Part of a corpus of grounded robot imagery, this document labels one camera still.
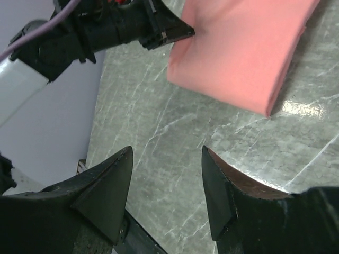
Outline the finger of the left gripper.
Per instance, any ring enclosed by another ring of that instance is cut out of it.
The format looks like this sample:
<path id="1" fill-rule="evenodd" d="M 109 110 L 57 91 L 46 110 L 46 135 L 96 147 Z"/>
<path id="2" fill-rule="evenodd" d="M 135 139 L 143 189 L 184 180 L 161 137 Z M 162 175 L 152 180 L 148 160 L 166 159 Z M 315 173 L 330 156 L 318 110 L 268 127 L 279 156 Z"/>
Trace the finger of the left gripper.
<path id="1" fill-rule="evenodd" d="M 148 2 L 153 27 L 153 33 L 148 40 L 149 47 L 162 47 L 195 35 L 194 28 L 175 15 L 163 1 Z"/>

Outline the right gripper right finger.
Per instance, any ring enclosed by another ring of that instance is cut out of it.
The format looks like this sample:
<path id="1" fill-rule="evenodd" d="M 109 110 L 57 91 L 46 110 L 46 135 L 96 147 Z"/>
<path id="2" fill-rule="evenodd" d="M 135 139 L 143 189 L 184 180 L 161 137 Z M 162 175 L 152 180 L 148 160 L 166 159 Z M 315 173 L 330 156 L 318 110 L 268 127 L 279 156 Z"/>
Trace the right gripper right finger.
<path id="1" fill-rule="evenodd" d="M 202 147 L 201 169 L 212 240 L 217 241 L 238 219 L 234 191 L 242 195 L 275 200 L 291 194 L 264 185 L 227 164 L 207 146 Z"/>

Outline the pink t-shirt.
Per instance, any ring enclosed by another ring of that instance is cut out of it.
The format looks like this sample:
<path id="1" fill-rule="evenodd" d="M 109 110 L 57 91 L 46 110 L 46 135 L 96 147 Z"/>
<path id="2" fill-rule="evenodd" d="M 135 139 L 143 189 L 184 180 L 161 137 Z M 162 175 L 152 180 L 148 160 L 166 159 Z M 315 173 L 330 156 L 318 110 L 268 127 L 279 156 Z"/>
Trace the pink t-shirt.
<path id="1" fill-rule="evenodd" d="M 317 1 L 186 1 L 194 36 L 174 43 L 167 79 L 270 116 Z"/>

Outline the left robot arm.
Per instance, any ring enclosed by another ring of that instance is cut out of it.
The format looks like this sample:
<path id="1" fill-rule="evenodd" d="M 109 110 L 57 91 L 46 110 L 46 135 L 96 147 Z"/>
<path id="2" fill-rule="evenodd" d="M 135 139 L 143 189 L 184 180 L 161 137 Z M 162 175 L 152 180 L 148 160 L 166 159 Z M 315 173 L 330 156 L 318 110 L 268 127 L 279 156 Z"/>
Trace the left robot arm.
<path id="1" fill-rule="evenodd" d="M 34 20 L 1 54 L 1 123 L 74 61 L 138 41 L 145 49 L 189 38 L 194 29 L 162 1 L 54 1 L 51 18 Z"/>

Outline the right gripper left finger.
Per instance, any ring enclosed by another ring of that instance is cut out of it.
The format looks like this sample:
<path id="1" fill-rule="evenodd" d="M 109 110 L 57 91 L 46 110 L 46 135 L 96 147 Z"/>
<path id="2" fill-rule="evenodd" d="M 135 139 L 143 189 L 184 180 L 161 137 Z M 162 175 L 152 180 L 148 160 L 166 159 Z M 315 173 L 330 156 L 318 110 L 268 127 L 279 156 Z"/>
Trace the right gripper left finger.
<path id="1" fill-rule="evenodd" d="M 69 209 L 112 244 L 117 244 L 132 169 L 133 149 L 127 146 L 96 166 L 40 192 L 70 197 Z"/>

